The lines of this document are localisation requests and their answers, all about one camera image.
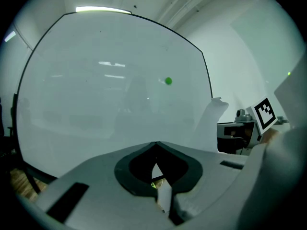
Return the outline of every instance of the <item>white wall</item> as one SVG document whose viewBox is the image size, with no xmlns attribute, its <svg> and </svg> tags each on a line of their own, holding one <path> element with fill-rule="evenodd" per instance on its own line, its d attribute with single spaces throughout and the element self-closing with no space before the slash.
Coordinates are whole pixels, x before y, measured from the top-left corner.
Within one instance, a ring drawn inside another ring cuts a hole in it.
<svg viewBox="0 0 307 230">
<path fill-rule="evenodd" d="M 11 26 L 6 35 L 16 29 Z M 19 79 L 24 66 L 31 54 L 31 49 L 24 43 L 16 32 L 16 36 L 8 42 L 2 41 L 0 50 L 0 97 L 2 104 L 2 122 L 4 135 L 9 136 L 7 127 L 12 126 L 11 107 L 13 95 L 17 93 Z"/>
<path fill-rule="evenodd" d="M 178 32 L 203 51 L 213 96 L 229 103 L 220 123 L 232 122 L 237 109 L 266 94 L 276 114 L 285 116 L 273 91 L 302 57 L 305 44 L 275 0 L 214 0 Z"/>
<path fill-rule="evenodd" d="M 32 48 L 49 27 L 66 13 L 64 0 L 29 0 L 14 19 L 14 25 Z"/>
</svg>

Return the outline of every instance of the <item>white panel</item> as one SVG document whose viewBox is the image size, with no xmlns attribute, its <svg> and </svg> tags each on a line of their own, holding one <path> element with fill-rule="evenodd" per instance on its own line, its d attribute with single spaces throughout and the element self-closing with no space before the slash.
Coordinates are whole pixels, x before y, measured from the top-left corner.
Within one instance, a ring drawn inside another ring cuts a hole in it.
<svg viewBox="0 0 307 230">
<path fill-rule="evenodd" d="M 162 207 L 164 212 L 168 215 L 172 202 L 172 187 L 163 180 L 163 184 L 158 188 L 158 204 Z"/>
<path fill-rule="evenodd" d="M 219 122 L 233 122 L 238 109 L 265 95 L 284 115 L 273 92 L 305 46 L 275 0 L 214 0 L 178 32 L 203 51 L 213 96 L 229 103 Z"/>
<path fill-rule="evenodd" d="M 22 71 L 31 54 L 31 50 L 23 42 L 14 26 L 8 29 L 5 36 L 13 31 L 16 35 L 7 42 L 3 40 L 0 51 L 0 98 L 5 136 L 10 135 L 7 127 L 12 127 L 13 95 L 17 93 Z"/>
<path fill-rule="evenodd" d="M 58 177 L 128 146 L 186 145 L 210 100 L 202 54 L 182 37 L 131 15 L 69 14 L 29 61 L 18 139 L 27 163 Z"/>
</svg>

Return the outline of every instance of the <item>fluorescent light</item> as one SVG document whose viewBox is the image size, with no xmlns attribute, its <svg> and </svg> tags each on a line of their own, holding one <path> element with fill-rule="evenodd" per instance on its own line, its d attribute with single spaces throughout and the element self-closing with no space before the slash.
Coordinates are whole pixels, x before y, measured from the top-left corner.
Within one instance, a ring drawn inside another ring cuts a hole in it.
<svg viewBox="0 0 307 230">
<path fill-rule="evenodd" d="M 100 65 L 106 65 L 106 66 L 114 66 L 114 67 L 126 67 L 126 65 L 115 63 L 115 65 L 112 65 L 111 62 L 106 62 L 106 61 L 99 61 L 98 62 Z"/>
<path fill-rule="evenodd" d="M 76 7 L 76 12 L 82 12 L 82 11 L 109 11 L 109 12 L 119 12 L 119 13 L 131 14 L 131 12 L 127 10 L 113 9 L 113 8 L 108 8 L 108 7 L 96 7 L 96 6 Z"/>
<path fill-rule="evenodd" d="M 106 62 L 106 61 L 99 61 L 98 62 L 100 65 L 107 65 L 107 66 L 111 66 L 110 62 Z"/>
<path fill-rule="evenodd" d="M 14 31 L 12 31 L 5 39 L 4 41 L 7 42 L 9 41 L 12 37 L 14 37 L 16 35 L 16 33 Z"/>
<path fill-rule="evenodd" d="M 108 77 L 108 78 L 116 78 L 116 79 L 125 79 L 126 77 L 124 76 L 114 76 L 114 75 L 106 75 L 105 74 L 105 77 Z"/>
<path fill-rule="evenodd" d="M 115 63 L 114 65 L 115 67 L 126 67 L 126 65 L 123 65 L 123 64 L 119 64 L 119 63 Z"/>
</svg>

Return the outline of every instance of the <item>ceiling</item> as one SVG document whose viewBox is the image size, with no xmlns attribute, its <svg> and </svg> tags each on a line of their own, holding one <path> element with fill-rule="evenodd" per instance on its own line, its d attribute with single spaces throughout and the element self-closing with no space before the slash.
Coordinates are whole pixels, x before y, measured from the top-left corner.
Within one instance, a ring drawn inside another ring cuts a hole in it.
<svg viewBox="0 0 307 230">
<path fill-rule="evenodd" d="M 14 20 L 25 42 L 34 48 L 48 28 L 77 6 L 106 6 L 131 11 L 177 30 L 212 0 L 29 0 Z"/>
</svg>

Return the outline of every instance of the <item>black stripe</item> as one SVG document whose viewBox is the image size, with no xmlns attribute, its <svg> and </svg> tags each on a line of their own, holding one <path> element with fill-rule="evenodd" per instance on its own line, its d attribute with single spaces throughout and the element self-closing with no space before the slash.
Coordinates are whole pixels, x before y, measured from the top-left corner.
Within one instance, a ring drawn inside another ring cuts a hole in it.
<svg viewBox="0 0 307 230">
<path fill-rule="evenodd" d="M 202 51 L 201 51 L 201 55 L 202 55 L 203 61 L 205 62 L 205 65 L 206 65 L 206 70 L 207 70 L 207 75 L 208 75 L 208 80 L 209 80 L 209 86 L 210 86 L 210 92 L 211 92 L 211 98 L 213 98 L 212 87 L 211 87 L 211 81 L 210 81 L 210 76 L 209 76 L 209 71 L 208 71 L 207 63 L 206 63 L 205 57 L 203 56 Z"/>
<path fill-rule="evenodd" d="M 162 180 L 162 179 L 164 179 L 164 178 L 165 178 L 164 175 L 160 175 L 160 176 L 157 176 L 157 177 L 153 178 L 153 179 L 152 179 L 152 182 L 156 182 L 156 181 Z"/>
<path fill-rule="evenodd" d="M 238 169 L 238 170 L 242 170 L 244 165 L 243 164 L 239 164 L 239 163 L 235 163 L 235 162 L 231 162 L 231 161 L 222 161 L 220 163 L 220 165 L 223 165 L 223 166 L 227 166 L 227 167 L 230 167 L 230 168 L 234 168 L 234 169 Z"/>
<path fill-rule="evenodd" d="M 225 123 L 217 123 L 218 125 L 224 125 L 224 124 L 234 124 L 235 122 L 225 122 Z"/>
<path fill-rule="evenodd" d="M 48 210 L 47 214 L 55 220 L 64 223 L 69 214 L 82 198 L 88 185 L 75 183 L 70 189 Z"/>
</svg>

